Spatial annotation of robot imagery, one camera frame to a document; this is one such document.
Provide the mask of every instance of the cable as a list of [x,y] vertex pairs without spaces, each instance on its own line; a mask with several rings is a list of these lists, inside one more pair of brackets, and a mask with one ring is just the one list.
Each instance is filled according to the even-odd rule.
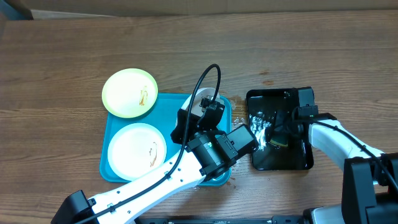
[[186,123],[185,123],[184,136],[183,136],[183,141],[182,141],[182,144],[181,144],[181,150],[180,150],[180,153],[178,154],[178,157],[177,157],[177,160],[175,161],[174,166],[170,169],[170,171],[169,171],[163,178],[161,178],[161,179],[158,180],[156,183],[154,183],[153,185],[151,185],[151,186],[148,187],[147,189],[143,190],[142,192],[139,192],[138,194],[135,194],[135,195],[133,195],[133,196],[131,196],[131,197],[129,197],[129,198],[127,198],[127,199],[125,199],[125,200],[123,200],[123,201],[117,203],[116,205],[110,206],[109,208],[104,209],[103,211],[100,211],[100,212],[98,212],[97,214],[94,214],[94,215],[91,216],[91,217],[88,217],[88,218],[86,218],[86,219],[84,219],[84,220],[82,220],[82,221],[76,222],[75,224],[83,224],[83,223],[92,221],[92,220],[94,220],[95,218],[98,218],[98,217],[100,217],[100,216],[102,216],[102,215],[104,215],[104,214],[106,214],[106,213],[108,213],[108,212],[114,211],[115,209],[119,208],[120,206],[123,206],[123,205],[125,205],[125,204],[131,202],[132,200],[134,200],[134,199],[136,199],[136,198],[138,198],[138,197],[140,197],[140,196],[143,196],[144,194],[148,193],[148,192],[151,191],[152,189],[156,188],[156,187],[159,186],[163,181],[167,180],[167,179],[173,174],[173,172],[176,170],[176,168],[177,168],[178,165],[180,164],[182,155],[183,155],[184,150],[185,150],[185,144],[187,143],[187,139],[188,139],[188,129],[189,129],[189,119],[190,119],[190,117],[191,117],[191,110],[192,110],[192,107],[193,107],[193,101],[194,101],[195,96],[196,96],[196,94],[197,94],[197,92],[198,92],[198,90],[199,90],[200,84],[202,83],[203,79],[205,79],[207,73],[208,73],[212,68],[216,68],[216,69],[217,69],[217,86],[216,86],[216,91],[215,91],[215,93],[214,93],[214,97],[213,97],[213,99],[212,99],[212,101],[211,101],[211,104],[214,103],[214,101],[215,101],[216,98],[217,98],[218,90],[220,89],[221,70],[220,70],[220,67],[219,67],[217,64],[214,63],[214,64],[210,65],[208,68],[206,68],[206,70],[203,72],[203,74],[202,74],[201,77],[199,78],[199,80],[198,80],[198,82],[197,82],[195,88],[193,89],[193,93],[192,93],[192,96],[191,96],[191,100],[190,100],[189,105],[188,105],[188,115],[187,115],[187,121],[186,121]]
[[358,142],[358,140],[356,140],[352,135],[350,135],[349,133],[347,133],[346,131],[341,130],[340,128],[338,128],[337,126],[332,126],[330,124],[325,124],[323,122],[320,121],[314,121],[314,120],[310,120],[310,119],[296,119],[293,120],[292,122],[294,123],[308,123],[308,124],[319,124],[328,128],[331,128],[335,131],[338,131],[339,133],[343,134],[346,138],[348,138],[349,140],[351,140],[355,145],[357,145],[362,151],[364,151],[368,156],[371,157],[371,159],[373,161],[375,161],[378,166],[384,171],[384,173],[387,175],[387,179],[390,182],[392,188],[396,191],[396,193],[398,194],[398,185],[397,182],[394,180],[394,178],[392,177],[391,173],[387,170],[387,168],[381,163],[380,159],[377,158],[373,153],[371,153],[371,151],[369,151],[368,149],[366,149],[366,146],[363,146],[361,143]]

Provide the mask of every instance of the black container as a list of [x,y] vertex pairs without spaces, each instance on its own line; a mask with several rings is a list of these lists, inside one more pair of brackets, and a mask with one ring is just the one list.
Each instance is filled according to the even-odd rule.
[[288,111],[291,108],[284,99],[284,93],[289,90],[250,90],[246,95],[250,129],[259,142],[251,160],[257,170],[308,170],[313,166],[312,148],[308,141],[286,137],[287,147],[266,142],[275,110]]

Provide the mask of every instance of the plastic tray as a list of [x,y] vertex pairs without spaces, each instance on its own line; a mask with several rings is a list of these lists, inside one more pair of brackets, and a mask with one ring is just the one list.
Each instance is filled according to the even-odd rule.
[[[177,111],[181,108],[189,94],[179,93],[159,93],[155,105],[146,114],[138,118],[119,118],[108,113],[106,121],[105,135],[102,147],[101,162],[99,163],[99,172],[102,177],[109,182],[129,182],[117,176],[108,162],[108,146],[113,136],[123,127],[133,123],[146,123],[157,128],[164,136],[167,145],[166,161],[174,156],[181,149],[181,145],[173,143],[170,134],[175,127],[177,119]],[[221,97],[225,103],[225,111],[223,117],[218,124],[218,129],[231,132],[232,108],[227,98]],[[225,184],[231,176],[231,169],[219,176],[203,182],[201,186],[221,186]]]

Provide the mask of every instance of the wooden table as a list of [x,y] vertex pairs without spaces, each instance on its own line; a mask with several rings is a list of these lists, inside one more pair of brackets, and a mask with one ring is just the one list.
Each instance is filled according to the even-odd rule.
[[[238,121],[248,90],[312,86],[321,112],[398,151],[398,11],[15,21],[0,44],[1,223],[49,223],[74,191],[121,185],[98,166],[101,89],[124,68],[148,71],[161,92],[191,93],[218,63]],[[342,172],[313,151],[309,171],[259,172],[246,156],[224,186],[180,192],[144,217],[259,218],[340,203]]]

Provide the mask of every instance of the blue tray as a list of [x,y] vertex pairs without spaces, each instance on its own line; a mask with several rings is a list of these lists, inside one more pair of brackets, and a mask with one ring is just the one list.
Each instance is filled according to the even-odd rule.
[[[185,100],[190,96],[189,94],[179,93],[159,93],[157,100],[150,111],[137,118],[119,118],[111,113],[108,113],[108,120],[106,121],[104,143],[102,147],[101,162],[99,163],[99,172],[102,177],[109,182],[129,182],[117,176],[108,162],[108,146],[113,136],[123,127],[133,123],[146,123],[157,128],[164,136],[167,145],[166,161],[174,156],[180,149],[181,145],[173,143],[170,134],[175,127],[175,120],[177,119],[177,111],[181,108]],[[223,117],[218,124],[218,129],[231,132],[232,107],[227,98],[221,97],[224,100],[225,111]],[[221,186],[227,182],[231,176],[231,169],[219,176],[217,179],[212,179],[203,182],[201,186]]]

